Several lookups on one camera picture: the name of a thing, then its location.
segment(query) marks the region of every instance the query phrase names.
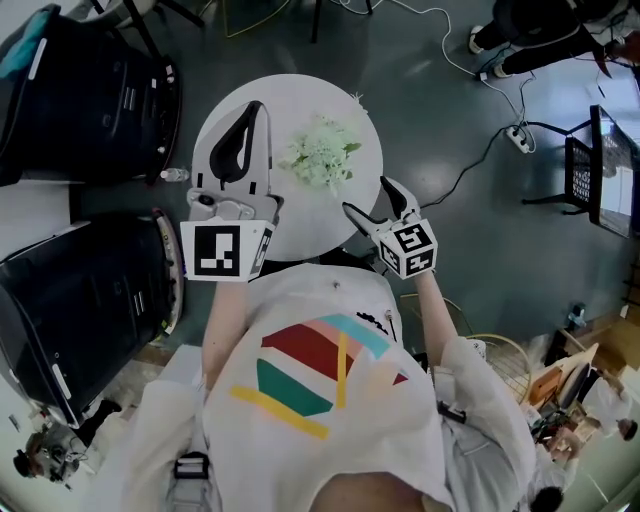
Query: black buckle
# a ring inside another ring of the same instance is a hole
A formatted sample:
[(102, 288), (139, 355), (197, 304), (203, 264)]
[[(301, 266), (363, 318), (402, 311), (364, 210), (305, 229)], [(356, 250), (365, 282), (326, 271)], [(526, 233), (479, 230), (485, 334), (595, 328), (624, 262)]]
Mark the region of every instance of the black buckle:
[(173, 476), (176, 480), (208, 480), (209, 457), (200, 452), (184, 454), (173, 465)]
[(464, 424), (467, 421), (467, 413), (465, 411), (454, 409), (442, 400), (438, 401), (438, 412), (445, 418), (457, 421), (458, 423)]

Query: gray floor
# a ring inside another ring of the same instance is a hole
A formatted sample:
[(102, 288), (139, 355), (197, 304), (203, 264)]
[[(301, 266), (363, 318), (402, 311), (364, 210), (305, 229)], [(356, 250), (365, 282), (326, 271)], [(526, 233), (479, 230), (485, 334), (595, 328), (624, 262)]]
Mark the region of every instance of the gray floor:
[[(435, 5), (419, 3), (422, 8)], [(364, 8), (361, 0), (352, 4)], [(472, 25), (490, 19), (491, 0), (437, 4), (449, 10), (453, 23), (450, 57), (477, 69), (492, 54), (470, 55), (467, 34)], [(447, 191), (498, 128), (514, 120), (499, 93), (444, 60), (440, 40), (446, 20), (439, 12), (417, 16), (387, 2), (372, 17), (355, 16), (325, 0), (317, 45), (308, 41), (312, 6), (296, 0), (272, 22), (231, 40), (224, 38), (219, 16), (204, 31), (170, 11), (167, 17), (166, 25), (153, 13), (147, 21), (160, 50), (174, 58), (182, 73), (176, 166), (189, 166), (201, 124), (225, 95), (276, 73), (313, 75), (363, 94), (382, 143), (384, 173), (420, 201)], [(135, 33), (127, 37), (141, 46)], [(612, 71), (618, 79), (630, 76), (622, 68)], [(528, 119), (563, 127), (586, 120), (588, 106), (602, 100), (596, 72), (594, 63), (577, 61), (538, 71), (537, 81), (524, 89)], [(519, 107), (522, 80), (493, 83)], [(635, 114), (637, 95), (625, 101), (621, 112)], [(424, 212), (440, 244), (437, 277), (445, 296), (464, 309), (476, 331), (517, 340), (553, 330), (572, 301), (585, 302), (589, 317), (619, 308), (622, 280), (635, 250), (633, 242), (589, 224), (585, 216), (562, 216), (559, 206), (520, 204), (523, 197), (562, 191), (563, 152), (558, 148), (563, 140), (539, 129), (535, 135), (533, 155), (523, 155), (499, 137), (487, 161), (465, 176), (455, 194)], [(159, 206), (177, 223), (187, 215), (187, 188), (165, 183), (87, 188), (81, 208), (90, 214)], [(379, 197), (374, 214), (390, 212), (384, 199)], [(361, 253), (368, 243), (356, 235), (347, 247)], [(397, 294), (414, 291), (411, 281), (390, 281)], [(201, 343), (213, 291), (211, 284), (188, 283), (185, 315), (169, 343)], [(407, 321), (405, 341), (419, 344), (420, 337), (415, 322)]]

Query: power strip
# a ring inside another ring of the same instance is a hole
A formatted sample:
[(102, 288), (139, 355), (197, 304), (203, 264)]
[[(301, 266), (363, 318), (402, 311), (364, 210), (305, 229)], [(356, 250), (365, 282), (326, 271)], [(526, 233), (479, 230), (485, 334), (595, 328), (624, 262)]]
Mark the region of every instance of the power strip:
[(517, 128), (509, 127), (505, 130), (507, 137), (513, 142), (516, 147), (522, 151), (524, 154), (531, 153), (531, 148), (529, 148), (529, 144), (527, 144), (527, 140), (520, 135), (520, 130)]

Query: light blue stripe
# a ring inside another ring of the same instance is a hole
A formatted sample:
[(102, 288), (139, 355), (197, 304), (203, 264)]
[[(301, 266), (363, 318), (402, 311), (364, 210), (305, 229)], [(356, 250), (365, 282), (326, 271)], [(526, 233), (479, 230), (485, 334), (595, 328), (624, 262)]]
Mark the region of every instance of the light blue stripe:
[(387, 341), (363, 325), (360, 325), (353, 318), (344, 315), (330, 315), (323, 316), (319, 318), (319, 320), (347, 333), (354, 341), (367, 347), (376, 359), (380, 359), (382, 354), (389, 348)]

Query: round white table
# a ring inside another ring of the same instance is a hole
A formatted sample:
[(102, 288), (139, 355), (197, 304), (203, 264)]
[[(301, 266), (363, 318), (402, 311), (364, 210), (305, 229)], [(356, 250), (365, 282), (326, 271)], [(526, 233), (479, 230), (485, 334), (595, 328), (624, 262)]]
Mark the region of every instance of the round white table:
[[(196, 145), (224, 115), (252, 100), (262, 102), (269, 112), (271, 193), (284, 198), (267, 259), (296, 261), (329, 252), (356, 232), (342, 203), (353, 203), (369, 213), (378, 197), (382, 148), (373, 123), (353, 97), (329, 82), (305, 75), (273, 75), (243, 85), (218, 103), (202, 125)], [(301, 184), (292, 172), (278, 166), (294, 132), (307, 126), (314, 113), (353, 127), (362, 144), (351, 153), (353, 178), (338, 187), (337, 196), (328, 188)]]

